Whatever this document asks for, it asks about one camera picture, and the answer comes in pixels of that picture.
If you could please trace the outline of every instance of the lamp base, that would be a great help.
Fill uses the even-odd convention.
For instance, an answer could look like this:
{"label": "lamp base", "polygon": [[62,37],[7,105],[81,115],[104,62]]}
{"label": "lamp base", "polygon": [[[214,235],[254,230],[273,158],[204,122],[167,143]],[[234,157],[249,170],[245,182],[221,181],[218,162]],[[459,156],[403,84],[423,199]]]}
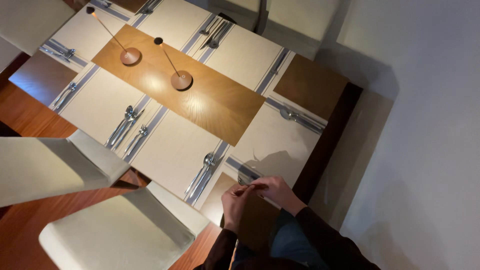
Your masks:
{"label": "lamp base", "polygon": [[190,75],[190,73],[188,73],[185,70],[179,70],[178,73],[180,77],[175,72],[170,78],[170,82],[172,83],[172,86],[178,91],[185,91],[190,89],[190,87],[193,84],[192,75]]}
{"label": "lamp base", "polygon": [[137,48],[127,48],[120,53],[120,61],[126,66],[134,66],[142,60],[142,53]]}

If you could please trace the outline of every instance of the jeans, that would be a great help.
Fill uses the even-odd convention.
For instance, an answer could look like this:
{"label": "jeans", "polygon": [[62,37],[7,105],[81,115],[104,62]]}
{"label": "jeans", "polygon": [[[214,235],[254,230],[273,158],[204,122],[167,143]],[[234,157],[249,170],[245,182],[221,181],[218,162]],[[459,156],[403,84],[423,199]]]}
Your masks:
{"label": "jeans", "polygon": [[[254,256],[256,256],[254,251],[239,242],[232,269],[235,269],[245,259]],[[295,217],[283,209],[280,211],[271,234],[270,256],[291,259],[312,270],[328,269],[318,252],[308,242]]]}

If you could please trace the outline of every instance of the cordless table lamp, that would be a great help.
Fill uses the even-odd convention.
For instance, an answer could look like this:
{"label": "cordless table lamp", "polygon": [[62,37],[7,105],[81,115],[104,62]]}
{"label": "cordless table lamp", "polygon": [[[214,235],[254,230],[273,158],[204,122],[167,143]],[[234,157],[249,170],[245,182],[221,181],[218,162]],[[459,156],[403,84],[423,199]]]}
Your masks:
{"label": "cordless table lamp", "polygon": [[180,70],[177,71],[175,66],[172,63],[172,60],[170,60],[170,57],[168,57],[167,52],[163,49],[163,39],[161,37],[156,37],[153,42],[157,45],[159,45],[162,48],[162,51],[165,53],[165,55],[168,58],[168,61],[170,61],[170,64],[172,65],[173,69],[175,70],[175,73],[172,75],[170,78],[170,82],[172,83],[172,86],[177,89],[178,91],[185,91],[190,89],[190,87],[193,84],[193,78],[190,73],[188,73],[185,70]]}
{"label": "cordless table lamp", "polygon": [[142,53],[137,48],[127,48],[116,39],[113,34],[108,30],[108,28],[103,24],[102,21],[96,16],[95,9],[93,7],[87,7],[87,14],[92,14],[107,30],[107,32],[113,37],[114,40],[120,45],[123,51],[120,54],[120,61],[126,66],[134,66],[142,60]]}

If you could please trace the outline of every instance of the lamp stem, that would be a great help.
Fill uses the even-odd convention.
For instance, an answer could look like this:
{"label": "lamp stem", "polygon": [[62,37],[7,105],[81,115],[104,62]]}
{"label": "lamp stem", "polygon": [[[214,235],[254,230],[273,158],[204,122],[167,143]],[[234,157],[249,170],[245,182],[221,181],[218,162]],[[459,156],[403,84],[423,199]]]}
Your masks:
{"label": "lamp stem", "polygon": [[160,47],[162,47],[162,51],[165,53],[165,55],[167,56],[168,60],[170,61],[170,64],[172,64],[173,69],[175,70],[175,72],[177,73],[177,75],[180,77],[179,72],[177,71],[177,69],[176,69],[175,66],[173,65],[172,60],[170,60],[170,57],[168,57],[168,54],[167,54],[167,52],[165,51],[165,49],[163,48],[162,44],[160,44]]}
{"label": "lamp stem", "polygon": [[120,45],[120,47],[121,47],[124,51],[128,52],[127,49],[125,49],[125,48],[122,46],[122,44],[118,41],[118,39],[117,39],[117,38],[110,32],[110,30],[103,24],[103,22],[100,21],[100,19],[95,15],[95,13],[92,13],[92,15],[103,25],[103,27],[105,28],[105,30],[107,30],[107,31],[110,33],[110,35],[113,37],[114,40],[116,40],[116,42]]}

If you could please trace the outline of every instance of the hand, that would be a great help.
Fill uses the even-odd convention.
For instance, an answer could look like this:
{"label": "hand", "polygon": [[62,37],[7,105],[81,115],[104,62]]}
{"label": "hand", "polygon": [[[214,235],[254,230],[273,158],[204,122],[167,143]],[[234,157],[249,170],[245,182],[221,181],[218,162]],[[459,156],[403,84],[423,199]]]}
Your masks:
{"label": "hand", "polygon": [[287,212],[296,216],[300,210],[307,207],[287,185],[281,176],[264,176],[251,183],[252,185],[265,184],[268,189],[258,190],[257,193],[269,198]]}
{"label": "hand", "polygon": [[235,184],[222,195],[225,229],[238,233],[243,208],[254,188],[253,185],[247,187]]}

